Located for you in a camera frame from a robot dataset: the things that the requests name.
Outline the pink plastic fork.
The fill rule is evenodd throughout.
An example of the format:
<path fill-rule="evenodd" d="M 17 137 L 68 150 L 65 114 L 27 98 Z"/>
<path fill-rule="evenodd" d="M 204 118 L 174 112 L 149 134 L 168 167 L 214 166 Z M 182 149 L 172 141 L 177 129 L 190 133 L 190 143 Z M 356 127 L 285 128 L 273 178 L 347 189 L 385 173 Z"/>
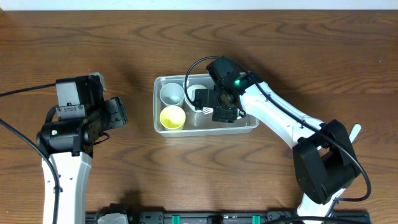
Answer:
<path fill-rule="evenodd" d="M 203 109 L 203 114 L 212 114 L 213 108 L 204 108 Z"/>

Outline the white plastic cup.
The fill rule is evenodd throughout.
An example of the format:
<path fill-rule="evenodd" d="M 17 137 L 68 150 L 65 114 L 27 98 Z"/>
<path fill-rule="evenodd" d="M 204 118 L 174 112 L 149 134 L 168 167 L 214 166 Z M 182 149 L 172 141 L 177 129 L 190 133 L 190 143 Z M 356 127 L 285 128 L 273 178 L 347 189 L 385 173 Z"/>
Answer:
<path fill-rule="evenodd" d="M 203 85 L 192 85 L 192 86 L 190 86 L 190 87 L 187 89 L 187 93 L 188 93 L 188 95 L 189 95 L 189 98 L 190 98 L 192 101 L 194 100 L 194 91 L 195 91 L 196 89 L 206 89 L 206 87 L 203 86 Z M 193 112 L 196 112 L 196 113 L 202 113 L 202 112 L 203 112 L 203 110 L 197 110 L 197 109 L 187 100 L 187 97 L 185 97 L 184 100 L 185 100 L 185 103 L 187 104 L 187 106 L 188 106 Z"/>

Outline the yellow plastic cup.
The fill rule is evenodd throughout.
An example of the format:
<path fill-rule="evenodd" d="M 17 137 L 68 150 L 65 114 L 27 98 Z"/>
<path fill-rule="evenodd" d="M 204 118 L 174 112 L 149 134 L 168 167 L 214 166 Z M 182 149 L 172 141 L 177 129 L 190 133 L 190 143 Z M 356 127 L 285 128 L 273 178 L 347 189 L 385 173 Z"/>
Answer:
<path fill-rule="evenodd" d="M 160 112 L 160 123 L 168 131 L 182 130 L 186 114 L 181 107 L 167 106 Z"/>

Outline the grey plastic cup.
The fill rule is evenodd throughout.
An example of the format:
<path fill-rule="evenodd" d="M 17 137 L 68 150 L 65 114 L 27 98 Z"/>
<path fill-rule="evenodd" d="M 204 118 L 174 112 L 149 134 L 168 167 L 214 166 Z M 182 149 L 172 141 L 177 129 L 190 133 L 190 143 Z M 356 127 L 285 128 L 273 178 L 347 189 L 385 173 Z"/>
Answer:
<path fill-rule="evenodd" d="M 182 107 L 184 98 L 183 87 L 177 83 L 168 83 L 160 90 L 160 100 L 165 106 Z"/>

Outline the mint green plastic spoon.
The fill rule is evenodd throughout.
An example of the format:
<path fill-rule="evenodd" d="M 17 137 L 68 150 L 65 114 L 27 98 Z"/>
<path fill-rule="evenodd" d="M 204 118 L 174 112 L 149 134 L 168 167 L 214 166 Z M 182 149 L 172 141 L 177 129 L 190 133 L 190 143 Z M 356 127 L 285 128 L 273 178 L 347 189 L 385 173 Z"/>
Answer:
<path fill-rule="evenodd" d="M 352 128 L 352 130 L 351 130 L 351 132 L 349 134 L 349 140 L 351 141 L 351 143 L 354 143 L 354 140 L 357 138 L 357 136 L 360 133 L 361 129 L 362 129 L 362 127 L 361 127 L 361 125 L 359 123 L 356 123 L 353 126 L 353 128 Z"/>

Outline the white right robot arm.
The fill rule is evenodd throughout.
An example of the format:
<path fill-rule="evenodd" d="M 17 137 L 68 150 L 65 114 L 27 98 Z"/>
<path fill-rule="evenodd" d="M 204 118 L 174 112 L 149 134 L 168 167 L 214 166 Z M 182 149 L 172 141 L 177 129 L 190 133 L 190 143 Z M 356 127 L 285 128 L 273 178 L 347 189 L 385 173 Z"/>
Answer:
<path fill-rule="evenodd" d="M 343 192 L 364 174 L 353 150 L 353 137 L 337 120 L 324 123 L 276 95 L 253 73 L 210 72 L 214 87 L 187 90 L 196 108 L 213 109 L 213 120 L 232 123 L 251 115 L 278 135 L 291 148 L 295 175 L 303 197 L 296 221 L 332 221 L 333 207 L 343 201 Z"/>

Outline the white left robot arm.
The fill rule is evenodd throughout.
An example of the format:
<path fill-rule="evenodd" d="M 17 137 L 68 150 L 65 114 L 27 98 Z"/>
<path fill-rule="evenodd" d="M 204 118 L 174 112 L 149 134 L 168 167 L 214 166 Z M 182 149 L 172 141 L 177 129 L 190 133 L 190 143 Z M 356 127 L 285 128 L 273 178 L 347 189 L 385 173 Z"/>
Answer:
<path fill-rule="evenodd" d="M 93 148 L 107 130 L 128 122 L 120 97 L 104 101 L 84 118 L 53 117 L 62 110 L 53 106 L 37 133 L 37 144 L 52 167 L 42 162 L 45 181 L 44 223 L 84 223 L 86 188 L 93 162 Z"/>

